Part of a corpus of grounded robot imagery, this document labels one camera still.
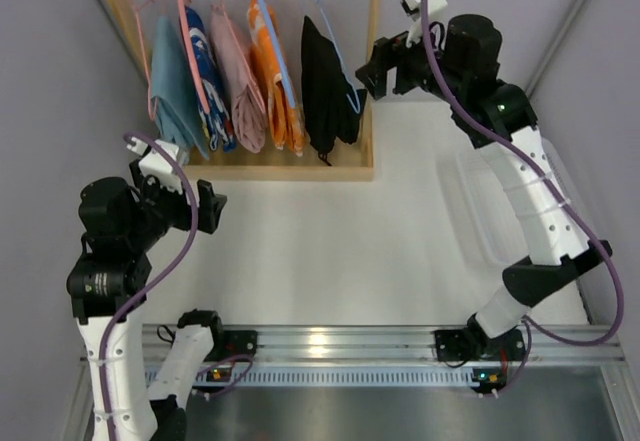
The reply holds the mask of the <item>black trousers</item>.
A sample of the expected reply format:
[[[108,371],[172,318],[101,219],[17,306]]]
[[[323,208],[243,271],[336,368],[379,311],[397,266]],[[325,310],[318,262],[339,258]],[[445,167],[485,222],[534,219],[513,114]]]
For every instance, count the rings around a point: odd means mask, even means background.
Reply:
[[[354,111],[353,95],[334,44],[323,36],[309,16],[304,16],[301,35],[301,90],[305,129],[321,162],[336,140],[354,144],[359,137],[361,114]]]

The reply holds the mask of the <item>thin blue wire hanger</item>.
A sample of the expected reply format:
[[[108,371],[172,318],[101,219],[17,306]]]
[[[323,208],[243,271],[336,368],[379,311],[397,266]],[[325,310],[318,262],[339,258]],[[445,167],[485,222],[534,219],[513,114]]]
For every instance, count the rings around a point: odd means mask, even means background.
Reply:
[[[307,0],[300,0],[300,4],[302,6],[302,8],[305,8],[307,5]],[[340,71],[341,74],[343,75],[346,84],[348,86],[347,88],[347,93],[345,94],[346,100],[348,101],[352,111],[355,114],[363,114],[364,113],[364,106],[362,101],[360,100],[360,96],[358,93],[358,90],[355,86],[355,84],[353,83],[348,71],[347,71],[347,66],[344,62],[341,50],[339,48],[339,45],[337,43],[337,39],[336,36],[334,34],[334,31],[332,29],[331,23],[327,17],[325,8],[324,8],[324,1],[323,0],[314,0],[313,4],[316,6],[317,10],[319,11],[322,20],[324,21],[325,27],[326,27],[326,31],[329,35],[329,40],[331,41],[331,44],[334,48],[337,60],[338,60],[338,64],[340,67]]]

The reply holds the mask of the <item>orange white trousers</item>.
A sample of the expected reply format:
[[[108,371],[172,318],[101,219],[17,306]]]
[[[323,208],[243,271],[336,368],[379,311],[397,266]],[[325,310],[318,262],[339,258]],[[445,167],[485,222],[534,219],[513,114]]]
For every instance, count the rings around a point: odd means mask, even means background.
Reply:
[[[277,32],[275,13],[268,6]],[[303,117],[299,107],[291,108],[286,100],[271,38],[264,24],[257,0],[250,0],[247,21],[251,36],[251,60],[267,107],[267,122],[276,149],[287,147],[301,157],[306,145]]]

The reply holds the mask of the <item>thick blue plastic hanger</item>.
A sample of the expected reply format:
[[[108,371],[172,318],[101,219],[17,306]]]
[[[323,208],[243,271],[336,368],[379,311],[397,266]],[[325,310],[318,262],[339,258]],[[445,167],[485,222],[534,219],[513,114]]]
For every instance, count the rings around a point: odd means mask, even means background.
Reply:
[[[272,17],[269,13],[268,5],[265,0],[257,0],[257,3],[259,6],[260,13],[263,16],[265,27],[271,38],[273,52],[274,52],[274,55],[279,67],[280,75],[281,75],[280,82],[281,82],[283,91],[285,93],[286,100],[288,101],[291,108],[296,108],[297,105],[295,100],[294,89],[292,86],[289,71],[287,69],[287,64],[285,61],[285,57],[283,55],[279,37],[276,33],[276,29],[273,24]]]

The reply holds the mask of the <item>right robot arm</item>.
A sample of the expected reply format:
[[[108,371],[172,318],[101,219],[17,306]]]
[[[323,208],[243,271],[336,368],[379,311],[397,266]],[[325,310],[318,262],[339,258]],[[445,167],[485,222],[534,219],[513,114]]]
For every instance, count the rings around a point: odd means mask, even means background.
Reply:
[[[616,291],[620,279],[609,242],[595,235],[561,190],[529,99],[498,76],[503,37],[494,23],[477,14],[455,16],[440,48],[432,44],[429,24],[419,25],[417,36],[405,31],[376,40],[356,76],[374,99],[387,94],[387,75],[395,71],[394,93],[420,88],[445,101],[500,182],[528,248],[504,269],[501,287],[465,327],[436,334],[459,342],[457,357],[475,360],[520,341],[517,326],[534,307],[594,268],[606,267]]]

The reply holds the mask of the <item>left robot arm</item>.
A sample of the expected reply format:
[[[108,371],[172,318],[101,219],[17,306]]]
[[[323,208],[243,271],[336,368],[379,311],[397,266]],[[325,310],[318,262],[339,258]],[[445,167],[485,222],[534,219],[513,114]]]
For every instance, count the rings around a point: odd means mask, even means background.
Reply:
[[[186,405],[205,358],[223,336],[217,312],[194,309],[178,323],[153,382],[143,359],[148,251],[172,228],[213,233],[223,195],[207,181],[186,193],[180,178],[164,181],[129,165],[132,179],[106,177],[81,192],[82,253],[67,278],[72,315],[83,338],[94,403],[96,440],[183,440]]]

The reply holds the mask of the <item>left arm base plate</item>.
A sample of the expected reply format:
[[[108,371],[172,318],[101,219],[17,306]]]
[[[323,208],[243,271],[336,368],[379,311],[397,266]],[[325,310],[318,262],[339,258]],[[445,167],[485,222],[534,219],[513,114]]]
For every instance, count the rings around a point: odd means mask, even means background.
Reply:
[[[222,336],[219,359],[226,359],[235,355],[254,356],[258,346],[258,332],[256,330],[231,329]]]

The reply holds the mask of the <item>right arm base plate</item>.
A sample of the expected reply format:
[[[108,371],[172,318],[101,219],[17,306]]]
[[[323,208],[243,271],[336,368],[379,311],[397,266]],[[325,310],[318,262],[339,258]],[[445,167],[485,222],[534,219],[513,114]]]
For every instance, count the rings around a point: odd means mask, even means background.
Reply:
[[[521,332],[512,329],[496,338],[469,327],[441,329],[434,332],[439,362],[460,364],[475,361],[522,361],[526,345]]]

